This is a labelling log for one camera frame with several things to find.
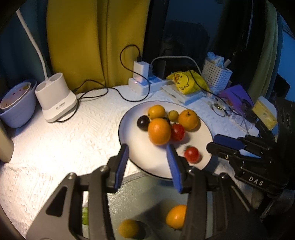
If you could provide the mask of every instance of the yellow plastic bag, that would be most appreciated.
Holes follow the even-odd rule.
[[[196,82],[205,90],[209,90],[205,80],[196,73],[196,71],[191,70]],[[200,87],[195,83],[193,77],[189,71],[186,72],[174,72],[167,76],[167,79],[173,80],[176,88],[183,94],[189,94],[200,90]]]

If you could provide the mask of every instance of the white cable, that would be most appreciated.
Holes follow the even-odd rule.
[[[161,57],[156,57],[156,58],[154,58],[154,59],[151,61],[150,66],[153,65],[153,62],[154,62],[155,60],[157,60],[157,59],[162,59],[162,58],[187,58],[187,59],[190,59],[190,60],[192,60],[192,61],[194,62],[194,64],[196,65],[197,69],[199,70],[200,75],[202,76],[202,72],[201,72],[201,70],[200,70],[200,68],[199,68],[199,65],[196,63],[196,61],[195,61],[194,59],[192,59],[191,57],[188,57],[188,56],[161,56]]]
[[[37,52],[37,54],[38,54],[38,56],[40,58],[41,64],[42,64],[42,68],[43,68],[43,72],[44,72],[44,77],[45,77],[45,80],[46,80],[46,79],[48,79],[48,76],[47,76],[47,71],[46,71],[46,66],[45,66],[45,62],[44,62],[43,56],[42,56],[41,51],[40,51],[38,45],[36,44],[36,42],[35,42],[32,34],[31,34],[31,32],[30,32],[30,30],[29,30],[26,22],[24,21],[24,18],[22,17],[22,14],[20,12],[20,9],[17,10],[17,16],[18,16],[19,21],[22,24],[24,30],[26,31],[26,33],[27,33],[27,35],[28,35],[31,43],[33,44],[34,48],[36,49],[36,52]]]

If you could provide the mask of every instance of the red cherry tomato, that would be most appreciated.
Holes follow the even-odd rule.
[[[200,162],[200,153],[196,147],[188,146],[184,152],[184,157],[189,163]]]
[[[180,124],[172,124],[171,126],[171,139],[174,141],[181,141],[184,138],[184,127]]]

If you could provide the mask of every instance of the white tablecloth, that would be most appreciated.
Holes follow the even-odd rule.
[[[117,88],[126,98],[140,99],[128,86]],[[89,95],[99,95],[103,91],[97,90]],[[152,100],[171,101],[161,91],[146,99]],[[202,98],[187,107],[196,111],[213,136],[218,133],[235,138],[245,136],[227,117],[216,115],[208,101]],[[47,123],[37,106],[30,122],[16,129],[12,138],[15,144],[12,159],[0,165],[0,204],[22,235],[25,236],[40,208],[69,172],[77,175],[90,173],[118,153],[120,119],[136,104],[109,90],[104,97],[82,101],[76,115],[65,123]],[[129,161],[125,176],[138,171]],[[215,173],[223,171],[234,175],[228,162],[218,159]],[[250,200],[252,189],[237,183]]]

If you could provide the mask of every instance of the perforated plastic basket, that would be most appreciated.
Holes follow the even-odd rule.
[[[202,76],[209,86],[214,87],[218,91],[224,90],[231,75],[231,70],[222,69],[205,60]]]

